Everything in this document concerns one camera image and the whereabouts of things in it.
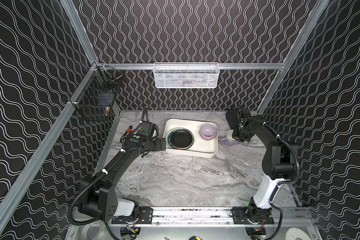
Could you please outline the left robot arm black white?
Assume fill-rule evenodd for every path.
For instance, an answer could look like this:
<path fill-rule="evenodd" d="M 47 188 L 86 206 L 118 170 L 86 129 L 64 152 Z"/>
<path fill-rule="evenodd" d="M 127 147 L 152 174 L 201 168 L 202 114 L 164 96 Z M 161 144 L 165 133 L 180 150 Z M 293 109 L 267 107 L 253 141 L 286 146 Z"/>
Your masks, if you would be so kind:
<path fill-rule="evenodd" d="M 108 222 L 124 207 L 121 206 L 115 187 L 133 161 L 151 152 L 166 150 L 164 138 L 159 137 L 159 128 L 149 121 L 148 110 L 144 108 L 136 129 L 122 137 L 122 148 L 112 160 L 94 176 L 84 178 L 80 192 L 71 203 L 67 218 L 75 226 L 96 221 Z"/>

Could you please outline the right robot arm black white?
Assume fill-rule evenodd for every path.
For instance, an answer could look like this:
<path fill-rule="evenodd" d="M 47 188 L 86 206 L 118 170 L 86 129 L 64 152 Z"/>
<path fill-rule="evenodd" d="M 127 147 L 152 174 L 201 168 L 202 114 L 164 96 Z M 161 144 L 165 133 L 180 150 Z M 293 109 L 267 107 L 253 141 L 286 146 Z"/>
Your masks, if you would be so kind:
<path fill-rule="evenodd" d="M 233 139 L 250 142 L 257 136 L 266 147 L 262 160 L 264 177 L 247 209 L 249 222 L 272 224 L 273 199 L 281 185 L 295 184 L 300 176 L 298 146 L 284 140 L 260 115 L 247 109 L 228 110 L 226 120 L 233 130 Z"/>

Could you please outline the cream plastic bin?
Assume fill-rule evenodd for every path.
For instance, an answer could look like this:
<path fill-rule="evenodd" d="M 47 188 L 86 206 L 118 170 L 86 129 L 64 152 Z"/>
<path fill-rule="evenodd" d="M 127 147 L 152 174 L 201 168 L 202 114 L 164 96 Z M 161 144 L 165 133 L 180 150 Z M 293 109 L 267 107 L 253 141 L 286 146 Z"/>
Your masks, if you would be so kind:
<path fill-rule="evenodd" d="M 193 121 L 193 120 L 181 120 L 181 119 L 169 119 L 166 122 L 163 137 L 166 138 L 166 152 L 168 154 L 184 155 L 191 157 L 201 157 L 201 158 L 212 158 L 218 151 L 218 135 L 216 135 L 212 140 L 204 140 L 199 130 L 204 124 L 212 125 L 216 128 L 218 126 L 211 122 L 202 122 L 202 121 Z M 175 129 L 187 129 L 189 130 L 193 137 L 194 143 L 187 150 L 178 150 L 171 148 L 168 143 L 168 137 L 170 132 Z"/>

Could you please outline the lavender bowl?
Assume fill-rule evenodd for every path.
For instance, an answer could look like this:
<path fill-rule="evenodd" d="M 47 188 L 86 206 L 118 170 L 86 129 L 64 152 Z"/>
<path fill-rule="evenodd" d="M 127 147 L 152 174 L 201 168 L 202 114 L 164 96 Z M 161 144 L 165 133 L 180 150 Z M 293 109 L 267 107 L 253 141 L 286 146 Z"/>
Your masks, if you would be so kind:
<path fill-rule="evenodd" d="M 218 128 L 214 124 L 203 124 L 199 129 L 199 134 L 202 139 L 210 141 L 218 134 Z"/>

